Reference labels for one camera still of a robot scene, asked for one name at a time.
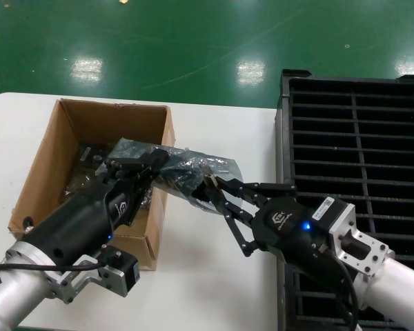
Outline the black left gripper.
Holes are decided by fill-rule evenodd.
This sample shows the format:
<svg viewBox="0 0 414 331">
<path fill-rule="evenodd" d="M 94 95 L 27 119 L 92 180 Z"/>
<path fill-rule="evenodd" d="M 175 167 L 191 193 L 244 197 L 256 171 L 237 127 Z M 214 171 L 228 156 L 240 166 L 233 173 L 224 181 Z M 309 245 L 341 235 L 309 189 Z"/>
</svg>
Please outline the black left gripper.
<svg viewBox="0 0 414 331">
<path fill-rule="evenodd" d="M 121 225 L 130 226 L 139 209 L 150 205 L 153 182 L 169 160 L 160 148 L 138 158 L 109 158 L 99 177 L 22 237 L 55 265 L 69 266 L 109 242 Z"/>
</svg>

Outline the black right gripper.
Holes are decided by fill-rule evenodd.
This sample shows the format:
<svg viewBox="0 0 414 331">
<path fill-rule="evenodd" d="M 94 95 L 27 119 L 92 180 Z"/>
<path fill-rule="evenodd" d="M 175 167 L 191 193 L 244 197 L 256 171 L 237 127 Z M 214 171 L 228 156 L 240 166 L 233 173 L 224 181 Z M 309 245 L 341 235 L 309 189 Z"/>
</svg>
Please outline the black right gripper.
<svg viewBox="0 0 414 331">
<path fill-rule="evenodd" d="M 347 209 L 346 202 L 327 197 L 318 207 L 310 208 L 298 203 L 294 197 L 286 197 L 295 195 L 293 184 L 243 183 L 212 174 L 205 176 L 205 186 L 206 196 L 224 216 L 245 257 L 265 249 L 351 302 L 352 281 L 347 281 L 344 276 L 335 249 L 336 236 L 330 233 Z M 268 202 L 252 215 L 227 200 L 225 192 L 257 207 Z M 253 229 L 254 240 L 244 238 L 237 222 Z"/>
</svg>

